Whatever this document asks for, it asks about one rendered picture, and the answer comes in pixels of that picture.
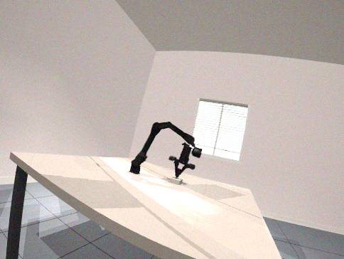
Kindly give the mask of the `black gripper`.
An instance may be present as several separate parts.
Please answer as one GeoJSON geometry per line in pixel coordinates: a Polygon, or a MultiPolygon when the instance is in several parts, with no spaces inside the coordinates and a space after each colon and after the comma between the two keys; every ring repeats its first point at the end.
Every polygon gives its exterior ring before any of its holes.
{"type": "Polygon", "coordinates": [[[189,154],[185,154],[183,152],[181,152],[181,156],[179,159],[177,159],[176,157],[173,157],[173,156],[170,156],[168,160],[170,161],[175,161],[174,164],[175,164],[175,173],[177,171],[177,168],[178,168],[178,165],[179,165],[179,162],[182,163],[182,164],[185,164],[185,166],[183,166],[181,172],[180,172],[180,175],[183,173],[183,171],[187,168],[190,168],[192,170],[194,170],[195,168],[195,165],[194,164],[189,164],[189,163],[186,163],[188,161],[188,158],[189,158],[189,154]]]}

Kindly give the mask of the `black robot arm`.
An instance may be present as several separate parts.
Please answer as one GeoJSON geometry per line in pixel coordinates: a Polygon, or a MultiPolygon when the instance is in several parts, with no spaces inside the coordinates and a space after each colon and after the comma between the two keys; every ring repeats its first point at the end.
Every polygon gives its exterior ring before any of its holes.
{"type": "Polygon", "coordinates": [[[145,142],[144,146],[143,146],[143,149],[141,152],[139,152],[137,154],[137,156],[135,157],[134,160],[131,161],[131,168],[130,168],[130,171],[131,173],[133,174],[140,174],[140,165],[141,163],[145,162],[146,161],[146,153],[147,151],[149,150],[149,147],[151,146],[151,143],[153,142],[155,136],[162,130],[162,129],[166,129],[166,128],[170,128],[171,130],[173,130],[175,133],[179,134],[182,138],[184,138],[184,140],[189,143],[192,147],[189,147],[190,145],[189,144],[186,144],[185,142],[182,144],[184,145],[183,147],[183,153],[185,154],[189,154],[190,155],[190,152],[191,150],[193,149],[192,151],[192,155],[194,157],[197,157],[197,158],[200,158],[200,155],[201,155],[201,152],[202,152],[202,149],[200,148],[197,148],[195,146],[195,138],[185,132],[183,132],[182,130],[180,130],[179,128],[177,128],[175,125],[173,125],[171,122],[161,122],[161,123],[158,123],[158,122],[155,122],[153,123],[152,125],[152,128],[151,128],[151,133],[147,139],[147,141],[145,142]]]}

